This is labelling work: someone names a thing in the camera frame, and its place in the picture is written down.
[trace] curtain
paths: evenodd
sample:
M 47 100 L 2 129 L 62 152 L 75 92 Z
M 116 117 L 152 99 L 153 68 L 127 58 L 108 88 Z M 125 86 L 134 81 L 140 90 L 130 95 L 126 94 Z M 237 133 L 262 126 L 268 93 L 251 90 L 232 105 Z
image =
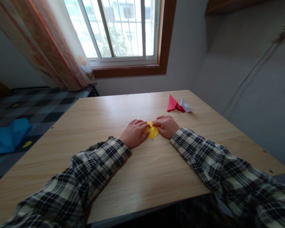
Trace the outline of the curtain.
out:
M 48 86 L 96 82 L 63 0 L 0 0 L 0 28 Z

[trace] blue paper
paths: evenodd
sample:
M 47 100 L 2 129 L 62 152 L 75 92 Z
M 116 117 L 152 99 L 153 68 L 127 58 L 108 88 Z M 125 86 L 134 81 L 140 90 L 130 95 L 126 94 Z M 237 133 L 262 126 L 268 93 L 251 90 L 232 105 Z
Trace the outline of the blue paper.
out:
M 13 152 L 31 128 L 27 118 L 15 119 L 8 127 L 0 128 L 0 154 Z

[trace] folded paper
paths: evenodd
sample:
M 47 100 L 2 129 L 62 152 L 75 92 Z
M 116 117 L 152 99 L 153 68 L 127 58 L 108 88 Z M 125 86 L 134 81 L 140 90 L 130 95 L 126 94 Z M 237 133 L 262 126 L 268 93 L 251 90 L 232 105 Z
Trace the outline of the folded paper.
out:
M 182 113 L 184 112 L 191 112 L 192 110 L 194 110 L 193 108 L 189 108 L 188 104 L 184 101 L 184 99 L 181 99 L 180 104 L 177 103 L 177 101 L 174 99 L 174 97 L 172 97 L 172 95 L 170 94 L 169 96 L 169 101 L 168 101 L 168 108 L 167 108 L 167 112 L 170 112 L 174 109 L 177 109 L 179 111 L 181 111 Z
M 194 110 L 193 108 L 189 108 L 189 107 L 188 107 L 188 104 L 184 101 L 183 98 L 182 98 L 181 101 L 180 101 L 180 105 L 183 107 L 183 109 L 184 109 L 186 112 L 191 112 L 192 110 Z
M 15 119 L 8 127 L 0 128 L 0 154 L 13 152 L 30 128 L 27 118 Z
M 153 140 L 158 134 L 158 129 L 156 126 L 152 125 L 152 121 L 147 122 L 147 124 L 150 125 L 149 129 L 147 130 L 150 132 L 148 137 Z
M 177 101 L 171 96 L 169 97 L 169 101 L 168 101 L 168 108 L 167 108 L 167 112 L 170 112 L 174 109 L 177 109 L 181 112 L 185 112 L 185 110 L 183 109 L 182 106 L 179 105 L 179 103 L 177 103 Z

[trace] white origami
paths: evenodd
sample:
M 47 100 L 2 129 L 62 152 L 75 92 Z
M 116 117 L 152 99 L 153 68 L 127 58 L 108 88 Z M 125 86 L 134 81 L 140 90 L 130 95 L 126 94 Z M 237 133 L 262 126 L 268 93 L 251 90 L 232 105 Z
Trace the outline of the white origami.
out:
M 182 98 L 180 101 L 180 105 L 183 107 L 183 109 L 185 110 L 185 112 L 191 112 L 192 110 L 194 110 L 193 108 L 189 108 L 188 104 L 184 101 L 184 99 Z

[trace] hand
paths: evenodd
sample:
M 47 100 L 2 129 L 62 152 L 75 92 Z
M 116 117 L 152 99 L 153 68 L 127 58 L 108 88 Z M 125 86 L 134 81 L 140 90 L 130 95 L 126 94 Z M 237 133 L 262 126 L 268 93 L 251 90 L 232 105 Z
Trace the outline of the hand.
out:
M 121 141 L 129 148 L 132 149 L 137 147 L 143 141 L 148 138 L 150 132 L 143 133 L 146 129 L 150 127 L 146 121 L 142 120 L 132 120 L 127 128 L 124 130 L 122 135 L 119 137 Z
M 157 117 L 156 120 L 153 121 L 152 125 L 157 126 L 158 132 L 167 139 L 171 139 L 172 136 L 180 129 L 179 125 L 170 115 Z

